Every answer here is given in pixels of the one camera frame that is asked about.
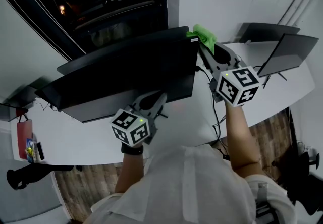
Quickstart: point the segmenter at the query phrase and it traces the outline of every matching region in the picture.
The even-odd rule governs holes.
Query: white desk
[[[262,65],[276,42],[258,44],[227,44],[248,65]],[[202,66],[199,57],[197,64]],[[285,71],[285,81],[279,75],[272,75],[265,89],[258,91],[251,103],[245,104],[249,126],[255,125],[281,110],[289,107],[314,88],[314,81],[306,62],[295,69]],[[225,114],[224,102],[216,104],[219,120]],[[212,109],[208,79],[203,72],[195,74],[192,97],[167,103],[163,111],[169,117],[158,117],[158,132],[146,156],[176,145],[195,146],[216,139],[212,125],[216,123]],[[57,165],[90,165],[121,162],[121,143],[114,138],[109,118],[83,124],[63,112],[50,108],[42,110],[34,105],[28,118],[33,120],[33,133],[42,144],[45,161]],[[14,159],[21,160],[18,153],[17,121],[11,121]],[[226,123],[221,124],[221,137],[225,137]]]

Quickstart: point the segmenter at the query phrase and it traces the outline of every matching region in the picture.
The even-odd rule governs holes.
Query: wooden floor
[[[261,152],[261,164],[266,174],[275,181],[281,176],[272,166],[291,146],[290,129],[285,112],[250,127]],[[225,150],[220,143],[214,148]],[[91,206],[112,194],[117,182],[121,164],[84,166],[80,172],[75,168],[70,172],[55,172],[55,177],[72,219],[84,222],[91,214]]]

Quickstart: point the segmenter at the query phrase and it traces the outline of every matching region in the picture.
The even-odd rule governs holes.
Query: wristwatch
[[[141,145],[139,148],[133,148],[133,147],[128,146],[125,143],[122,143],[121,152],[123,154],[128,154],[128,155],[142,155],[143,154],[143,146]]]

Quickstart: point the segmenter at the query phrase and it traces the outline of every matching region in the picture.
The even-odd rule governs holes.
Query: green cloth
[[[214,44],[217,42],[217,37],[213,33],[203,28],[201,25],[196,24],[193,27],[193,32],[187,32],[187,37],[198,36],[201,42],[212,52],[214,55]]]

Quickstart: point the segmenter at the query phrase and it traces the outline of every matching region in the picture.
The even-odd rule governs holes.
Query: black monitor
[[[170,39],[102,55],[35,93],[83,123],[112,116],[154,90],[166,92],[167,102],[190,97],[198,41],[186,32]]]
[[[299,28],[268,24],[243,23],[237,36],[241,36],[239,43],[279,41],[284,34],[297,34]]]
[[[186,37],[188,31],[189,28],[184,26],[126,39],[63,64],[57,68],[57,71],[63,75],[67,75],[80,68],[95,64],[101,60],[109,59],[115,54],[134,49],[135,47],[151,45],[151,49],[154,49],[154,46],[159,43],[166,44],[182,40]]]
[[[284,34],[267,62],[260,68],[258,76],[268,76],[299,67],[317,41],[316,37]]]

